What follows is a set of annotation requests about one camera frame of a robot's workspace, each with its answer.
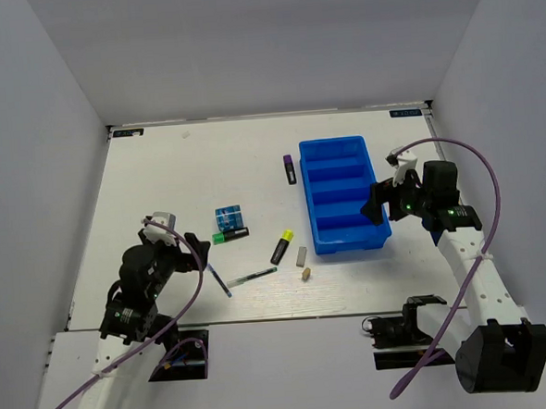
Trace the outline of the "blue pen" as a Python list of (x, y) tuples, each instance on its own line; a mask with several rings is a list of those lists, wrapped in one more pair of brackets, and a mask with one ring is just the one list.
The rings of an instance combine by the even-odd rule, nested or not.
[(211, 263), (207, 264), (207, 269), (211, 273), (212, 276), (214, 276), (215, 280), (217, 281), (218, 285), (221, 287), (221, 289), (226, 293), (228, 298), (232, 298), (232, 292), (229, 289), (228, 285), (225, 283), (224, 280), (219, 276), (219, 274), (215, 271)]

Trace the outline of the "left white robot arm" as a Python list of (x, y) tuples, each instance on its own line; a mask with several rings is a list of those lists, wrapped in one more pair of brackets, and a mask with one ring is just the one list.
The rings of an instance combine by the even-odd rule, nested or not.
[(163, 359), (179, 351), (178, 320), (196, 297), (174, 317), (160, 315), (155, 301), (177, 272), (196, 271), (195, 292), (201, 291), (211, 244), (199, 241), (194, 233), (179, 235), (163, 226), (159, 231), (148, 236), (140, 230), (141, 242), (122, 255), (119, 279), (107, 292), (92, 375), (55, 409), (63, 409), (77, 397), (76, 409), (119, 409), (148, 346)]

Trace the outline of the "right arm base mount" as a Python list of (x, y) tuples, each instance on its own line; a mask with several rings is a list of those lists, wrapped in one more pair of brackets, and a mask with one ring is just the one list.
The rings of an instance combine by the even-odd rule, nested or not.
[(372, 340), (377, 370), (414, 368), (432, 342), (427, 334), (408, 328), (402, 316), (366, 317), (361, 330)]

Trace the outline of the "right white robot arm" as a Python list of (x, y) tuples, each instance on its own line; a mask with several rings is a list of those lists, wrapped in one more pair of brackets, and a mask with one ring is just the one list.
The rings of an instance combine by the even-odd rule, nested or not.
[(546, 327), (531, 323), (506, 290), (489, 254), (475, 209), (460, 202), (457, 167), (430, 160), (421, 174), (400, 166), (375, 182), (362, 214), (379, 224), (383, 210), (398, 221), (420, 217), (451, 268), (469, 317), (463, 319), (437, 295), (412, 296), (399, 317), (370, 317), (362, 324), (375, 348), (424, 345), (426, 363), (455, 361), (467, 393), (538, 389), (546, 365)]

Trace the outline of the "blue tape box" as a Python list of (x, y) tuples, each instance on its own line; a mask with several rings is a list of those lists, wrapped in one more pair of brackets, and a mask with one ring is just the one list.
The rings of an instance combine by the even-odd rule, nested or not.
[(236, 204), (220, 207), (215, 210), (217, 228), (219, 231), (230, 231), (244, 227), (241, 207)]

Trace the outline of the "grey eraser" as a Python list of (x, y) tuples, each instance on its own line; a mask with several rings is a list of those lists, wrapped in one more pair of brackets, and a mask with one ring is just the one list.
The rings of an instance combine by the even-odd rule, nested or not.
[(298, 267), (304, 267), (305, 260), (306, 260), (306, 254), (307, 254), (307, 248), (305, 246), (300, 246), (298, 249), (297, 259), (296, 259), (296, 266)]

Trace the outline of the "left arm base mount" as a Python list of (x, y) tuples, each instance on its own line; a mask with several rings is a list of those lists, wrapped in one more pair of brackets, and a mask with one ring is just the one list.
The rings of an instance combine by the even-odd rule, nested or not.
[(205, 380), (208, 376), (209, 330), (180, 330), (182, 344), (161, 360), (148, 379), (149, 382), (181, 382)]

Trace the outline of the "yellow cap highlighter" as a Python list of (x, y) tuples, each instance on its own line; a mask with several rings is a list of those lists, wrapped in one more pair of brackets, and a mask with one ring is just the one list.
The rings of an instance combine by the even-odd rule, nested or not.
[(280, 264), (282, 257), (285, 255), (285, 252), (291, 243), (293, 235), (294, 233), (290, 229), (285, 229), (283, 231), (282, 236), (280, 237), (277, 246), (270, 257), (270, 263), (272, 265), (278, 266)]

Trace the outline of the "green cap highlighter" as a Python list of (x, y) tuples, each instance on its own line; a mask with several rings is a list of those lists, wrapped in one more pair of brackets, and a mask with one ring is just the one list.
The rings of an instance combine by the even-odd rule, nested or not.
[(214, 234), (212, 236), (212, 242), (214, 245), (219, 245), (224, 242), (236, 241), (240, 238), (248, 237), (249, 235), (250, 231), (248, 228), (224, 230)]

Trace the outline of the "purple cap highlighter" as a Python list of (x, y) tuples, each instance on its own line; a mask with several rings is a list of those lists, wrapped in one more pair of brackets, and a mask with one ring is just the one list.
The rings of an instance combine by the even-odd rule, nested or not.
[(290, 155), (283, 156), (283, 166), (285, 167), (287, 181), (290, 185), (295, 185), (297, 183), (296, 173), (292, 157)]

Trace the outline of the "green pen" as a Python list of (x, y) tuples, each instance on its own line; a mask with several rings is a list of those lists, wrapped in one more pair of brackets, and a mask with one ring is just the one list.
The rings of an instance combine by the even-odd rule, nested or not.
[(236, 288), (238, 285), (241, 285), (245, 282), (248, 282), (248, 281), (251, 281), (253, 279), (258, 279), (258, 278), (262, 278), (262, 277), (265, 277), (269, 274), (273, 274), (277, 271), (278, 269), (273, 266), (273, 267), (270, 267), (266, 270), (262, 270), (262, 271), (257, 271), (255, 273), (252, 273), (250, 275), (247, 275), (247, 276), (243, 276), (243, 277), (239, 277), (239, 278), (236, 278), (235, 280), (232, 280), (230, 281), (227, 286), (230, 288), (230, 289), (233, 289), (233, 288)]

